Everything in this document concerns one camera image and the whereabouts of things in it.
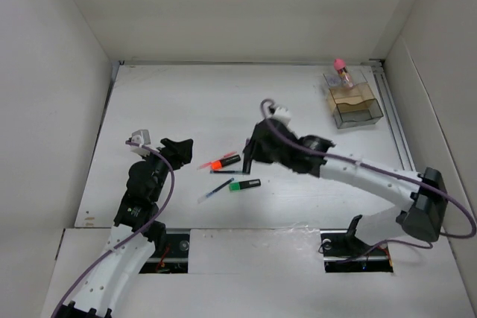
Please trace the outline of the blue pen refill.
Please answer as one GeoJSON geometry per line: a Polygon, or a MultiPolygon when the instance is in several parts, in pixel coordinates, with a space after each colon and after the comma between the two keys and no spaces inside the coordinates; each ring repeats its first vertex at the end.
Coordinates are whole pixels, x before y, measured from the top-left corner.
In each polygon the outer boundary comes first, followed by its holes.
{"type": "Polygon", "coordinates": [[[208,198],[210,198],[214,194],[218,193],[223,188],[227,187],[230,183],[234,182],[234,180],[235,180],[234,178],[230,178],[226,182],[223,182],[222,184],[220,184],[217,188],[214,188],[211,191],[207,192],[202,197],[198,198],[198,204],[203,203],[205,200],[207,200],[208,198]]]}
{"type": "Polygon", "coordinates": [[[211,170],[209,172],[211,174],[238,174],[238,175],[244,175],[245,174],[243,171],[234,171],[234,170],[225,170],[225,171],[211,170]]]}

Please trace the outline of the green highlighter marker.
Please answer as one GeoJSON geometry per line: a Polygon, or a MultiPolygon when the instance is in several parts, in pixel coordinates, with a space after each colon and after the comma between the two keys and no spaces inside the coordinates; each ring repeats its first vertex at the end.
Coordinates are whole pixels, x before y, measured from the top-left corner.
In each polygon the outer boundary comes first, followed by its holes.
{"type": "Polygon", "coordinates": [[[231,182],[229,184],[230,191],[243,191],[250,188],[258,188],[261,186],[260,179],[245,180],[240,182],[231,182]]]}

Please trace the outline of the pink cap lead tube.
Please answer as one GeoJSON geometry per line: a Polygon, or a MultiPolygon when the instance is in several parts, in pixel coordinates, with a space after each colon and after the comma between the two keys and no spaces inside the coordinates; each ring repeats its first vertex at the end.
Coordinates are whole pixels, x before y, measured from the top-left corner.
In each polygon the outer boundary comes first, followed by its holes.
{"type": "Polygon", "coordinates": [[[347,65],[344,60],[337,58],[334,60],[334,69],[341,78],[342,87],[351,89],[354,87],[354,82],[351,74],[347,70],[347,65]]]}

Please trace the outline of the orange highlighter marker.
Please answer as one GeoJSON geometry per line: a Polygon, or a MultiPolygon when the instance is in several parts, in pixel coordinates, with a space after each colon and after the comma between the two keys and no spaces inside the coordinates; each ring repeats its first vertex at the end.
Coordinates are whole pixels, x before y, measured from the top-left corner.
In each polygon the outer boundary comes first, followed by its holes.
{"type": "Polygon", "coordinates": [[[213,171],[219,171],[220,169],[222,168],[225,168],[225,167],[228,167],[228,166],[231,166],[235,163],[238,163],[241,161],[241,157],[240,155],[236,154],[236,155],[233,155],[233,156],[228,156],[226,158],[223,158],[223,159],[219,159],[217,161],[214,161],[210,164],[210,168],[213,170],[213,171]]]}

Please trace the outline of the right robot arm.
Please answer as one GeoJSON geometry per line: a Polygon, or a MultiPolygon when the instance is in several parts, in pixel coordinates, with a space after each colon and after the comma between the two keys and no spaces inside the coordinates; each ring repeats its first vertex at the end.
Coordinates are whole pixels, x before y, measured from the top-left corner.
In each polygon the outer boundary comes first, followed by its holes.
{"type": "Polygon", "coordinates": [[[440,173],[434,169],[419,174],[379,167],[355,154],[339,153],[328,139],[298,138],[275,119],[256,124],[243,154],[245,173],[250,172],[252,162],[278,163],[295,173],[341,182],[391,203],[389,209],[352,219],[344,236],[352,253],[363,253],[372,244],[403,235],[429,243],[440,237],[447,203],[428,189],[439,186],[440,173]]]}

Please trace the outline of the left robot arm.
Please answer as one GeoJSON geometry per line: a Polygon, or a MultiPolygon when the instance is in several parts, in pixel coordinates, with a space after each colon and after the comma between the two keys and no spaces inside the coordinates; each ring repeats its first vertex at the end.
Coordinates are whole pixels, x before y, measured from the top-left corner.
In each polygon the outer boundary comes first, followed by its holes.
{"type": "Polygon", "coordinates": [[[126,192],[102,253],[72,284],[53,317],[113,317],[146,261],[165,252],[167,234],[157,221],[166,205],[157,203],[165,181],[192,160],[193,140],[162,139],[152,147],[138,131],[125,142],[140,155],[128,171],[126,192]]]}

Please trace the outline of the clear plastic tray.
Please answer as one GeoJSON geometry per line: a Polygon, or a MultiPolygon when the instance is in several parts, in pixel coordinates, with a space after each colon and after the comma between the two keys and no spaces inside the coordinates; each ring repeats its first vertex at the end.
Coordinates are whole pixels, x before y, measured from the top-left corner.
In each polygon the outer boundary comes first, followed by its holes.
{"type": "Polygon", "coordinates": [[[353,89],[357,85],[367,83],[364,73],[360,69],[346,69],[342,73],[323,73],[321,85],[327,89],[353,89]]]}

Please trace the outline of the amber plastic tray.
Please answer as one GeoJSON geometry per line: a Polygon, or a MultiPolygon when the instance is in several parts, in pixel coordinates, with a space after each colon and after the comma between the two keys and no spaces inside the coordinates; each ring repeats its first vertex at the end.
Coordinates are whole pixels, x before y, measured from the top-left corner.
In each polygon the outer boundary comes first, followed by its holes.
{"type": "Polygon", "coordinates": [[[369,109],[376,98],[367,83],[360,83],[352,88],[333,87],[326,93],[326,102],[332,112],[340,114],[369,109]]]}

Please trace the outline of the grey plastic tray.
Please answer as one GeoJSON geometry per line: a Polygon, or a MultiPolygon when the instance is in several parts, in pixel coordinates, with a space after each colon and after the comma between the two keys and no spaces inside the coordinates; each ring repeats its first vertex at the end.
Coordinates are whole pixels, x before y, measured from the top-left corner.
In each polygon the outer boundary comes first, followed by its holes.
{"type": "Polygon", "coordinates": [[[338,129],[347,129],[375,124],[383,117],[383,112],[379,102],[372,99],[358,104],[337,104],[332,117],[338,129]]]}

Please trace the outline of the aluminium rail frame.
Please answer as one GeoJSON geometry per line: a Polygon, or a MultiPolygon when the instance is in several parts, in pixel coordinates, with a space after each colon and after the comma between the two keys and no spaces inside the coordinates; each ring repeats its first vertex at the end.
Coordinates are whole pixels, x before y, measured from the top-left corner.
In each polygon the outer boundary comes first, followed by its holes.
{"type": "MultiPolygon", "coordinates": [[[[111,74],[111,85],[119,84],[120,73],[125,73],[127,69],[134,69],[144,66],[222,66],[230,67],[232,69],[241,66],[285,66],[285,67],[312,67],[313,73],[317,74],[318,69],[323,69],[325,72],[333,73],[331,60],[295,60],[295,61],[206,61],[206,60],[119,60],[113,62],[113,70],[111,74]]],[[[384,117],[386,118],[391,137],[394,141],[394,146],[398,154],[401,165],[404,168],[414,168],[414,162],[411,158],[408,144],[399,121],[394,100],[388,86],[383,69],[383,62],[381,60],[365,60],[364,62],[352,61],[348,63],[349,67],[369,69],[371,79],[369,84],[373,88],[373,93],[378,98],[378,102],[384,117]]]]}

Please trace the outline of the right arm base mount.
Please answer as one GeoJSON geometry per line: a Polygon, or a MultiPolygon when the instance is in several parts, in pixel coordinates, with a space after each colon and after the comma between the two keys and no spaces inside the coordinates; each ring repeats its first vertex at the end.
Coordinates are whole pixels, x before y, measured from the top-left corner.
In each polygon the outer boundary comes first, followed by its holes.
{"type": "Polygon", "coordinates": [[[325,273],[392,273],[394,271],[388,246],[371,250],[356,237],[362,216],[351,220],[347,229],[322,229],[318,252],[323,256],[325,273]]]}

